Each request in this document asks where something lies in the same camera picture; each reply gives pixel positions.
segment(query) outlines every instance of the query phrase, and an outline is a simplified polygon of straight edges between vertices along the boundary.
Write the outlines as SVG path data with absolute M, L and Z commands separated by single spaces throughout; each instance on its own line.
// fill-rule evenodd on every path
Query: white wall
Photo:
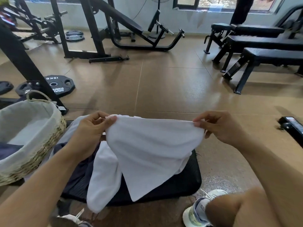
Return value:
M 133 19 L 141 9 L 145 0 L 114 0 L 117 10 Z M 249 14 L 245 23 L 257 25 L 272 25 L 292 6 L 303 4 L 303 0 L 285 0 L 283 6 L 277 15 L 274 14 Z M 160 22 L 173 32 L 178 32 L 182 28 L 187 33 L 209 33 L 212 23 L 229 23 L 232 13 L 214 13 L 214 12 L 197 12 L 183 11 L 172 9 L 173 0 L 161 3 Z M 34 15 L 44 17 L 52 14 L 50 3 L 28 3 L 28 7 Z M 62 17 L 63 26 L 67 29 L 88 28 L 85 16 L 80 4 L 63 4 L 59 3 L 60 11 L 68 11 L 67 15 Z M 150 21 L 157 10 L 157 3 L 147 0 L 135 21 L 147 30 Z M 103 12 L 95 15 L 99 28 L 106 26 Z

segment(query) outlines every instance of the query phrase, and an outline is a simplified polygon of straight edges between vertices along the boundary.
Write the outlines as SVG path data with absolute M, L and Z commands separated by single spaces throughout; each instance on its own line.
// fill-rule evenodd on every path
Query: standing fan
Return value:
M 160 3 L 168 2 L 169 0 L 152 0 L 152 1 L 158 3 L 158 10 L 160 10 Z M 156 39 L 159 35 L 158 31 L 159 31 L 159 26 L 157 25 L 157 32 L 156 33 L 151 33 L 149 35 L 149 37 Z

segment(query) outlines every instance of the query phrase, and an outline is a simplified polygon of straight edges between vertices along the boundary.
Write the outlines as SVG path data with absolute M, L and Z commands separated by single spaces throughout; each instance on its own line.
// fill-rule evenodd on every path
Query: black cable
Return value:
M 137 13 L 137 15 L 133 18 L 133 20 L 134 20 L 134 19 L 138 16 L 138 14 L 141 12 L 141 10 L 142 10 L 143 6 L 145 5 L 146 1 L 147 1 L 147 0 L 145 0 L 145 2 L 144 2 L 144 4 L 142 5 L 140 11 L 139 11 L 139 12 Z

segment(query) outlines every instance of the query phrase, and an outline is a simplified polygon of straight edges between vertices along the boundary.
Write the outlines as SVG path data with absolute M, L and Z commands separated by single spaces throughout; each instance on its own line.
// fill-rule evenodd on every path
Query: woven basket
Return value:
M 0 142 L 23 145 L 0 160 L 0 186 L 16 182 L 38 168 L 66 128 L 57 106 L 41 92 L 48 100 L 30 100 L 31 92 L 38 91 L 29 91 L 27 100 L 0 110 Z

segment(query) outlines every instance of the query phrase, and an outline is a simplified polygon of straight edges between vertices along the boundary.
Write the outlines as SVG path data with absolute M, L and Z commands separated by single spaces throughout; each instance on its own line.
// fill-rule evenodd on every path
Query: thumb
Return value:
M 214 129 L 215 124 L 201 120 L 199 122 L 194 122 L 194 126 L 203 128 L 205 130 L 211 131 Z
M 111 125 L 113 125 L 117 120 L 116 116 L 111 116 L 107 119 L 105 119 L 102 123 L 100 123 L 98 125 L 98 127 L 102 130 L 105 131 L 106 129 L 108 129 Z

